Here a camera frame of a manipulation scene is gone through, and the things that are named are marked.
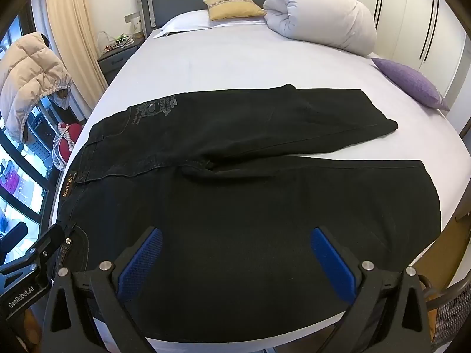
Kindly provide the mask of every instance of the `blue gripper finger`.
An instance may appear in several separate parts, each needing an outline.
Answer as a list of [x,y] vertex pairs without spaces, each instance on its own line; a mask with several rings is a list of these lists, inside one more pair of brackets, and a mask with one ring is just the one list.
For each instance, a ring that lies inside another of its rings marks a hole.
[[337,295],[352,304],[356,298],[355,276],[319,228],[311,232],[311,248]]
[[122,303],[138,295],[145,278],[160,254],[162,241],[162,232],[158,229],[153,230],[123,269],[118,278],[117,291],[117,297]]

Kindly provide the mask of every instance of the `yellow pillow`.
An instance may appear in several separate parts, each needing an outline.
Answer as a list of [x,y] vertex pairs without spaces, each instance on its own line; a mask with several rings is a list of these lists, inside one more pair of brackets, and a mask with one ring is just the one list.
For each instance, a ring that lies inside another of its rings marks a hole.
[[252,0],[203,0],[208,5],[209,19],[264,16],[266,12]]

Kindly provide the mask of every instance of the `wire basket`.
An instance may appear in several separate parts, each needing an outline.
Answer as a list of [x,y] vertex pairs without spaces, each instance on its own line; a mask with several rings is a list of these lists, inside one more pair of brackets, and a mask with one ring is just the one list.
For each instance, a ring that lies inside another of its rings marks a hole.
[[100,32],[98,33],[98,38],[97,42],[100,43],[100,34],[105,34],[107,37],[108,44],[102,48],[101,54],[105,54],[107,51],[119,48],[119,47],[125,47],[127,44],[130,44],[134,41],[134,36],[130,36],[127,34],[122,34],[118,38],[113,38],[111,37],[108,33],[106,32]]

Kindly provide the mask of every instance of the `black wardrobe handle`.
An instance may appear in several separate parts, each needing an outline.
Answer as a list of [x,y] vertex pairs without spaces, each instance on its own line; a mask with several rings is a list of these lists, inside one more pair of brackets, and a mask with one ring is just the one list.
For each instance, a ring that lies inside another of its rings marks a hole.
[[427,45],[427,40],[429,39],[430,28],[432,27],[432,19],[433,19],[433,11],[434,11],[434,9],[435,9],[435,0],[432,0],[432,12],[430,13],[429,28],[427,29],[427,36],[425,36],[425,42],[423,43],[423,48],[422,48],[422,51],[421,51],[421,53],[420,53],[419,60],[422,59],[423,52],[425,51],[425,46]]
[[425,55],[424,62],[427,62],[427,58],[429,57],[430,49],[432,48],[433,38],[435,36],[435,29],[437,28],[437,22],[439,20],[439,13],[440,13],[440,0],[437,0],[437,15],[435,16],[435,24],[433,25],[432,31],[432,38],[430,39],[429,49],[427,50],[427,54]]
[[121,62],[122,60],[124,60],[124,57],[120,58],[120,59],[117,60],[117,61],[111,61],[111,64],[114,65],[115,63],[119,63],[119,62]]

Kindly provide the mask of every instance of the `rolled white comforter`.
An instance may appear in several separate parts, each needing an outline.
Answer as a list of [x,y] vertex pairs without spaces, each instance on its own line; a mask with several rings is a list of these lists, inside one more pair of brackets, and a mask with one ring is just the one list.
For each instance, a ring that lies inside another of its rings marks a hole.
[[362,56],[374,49],[373,16],[357,0],[265,0],[263,7],[268,27],[282,36]]

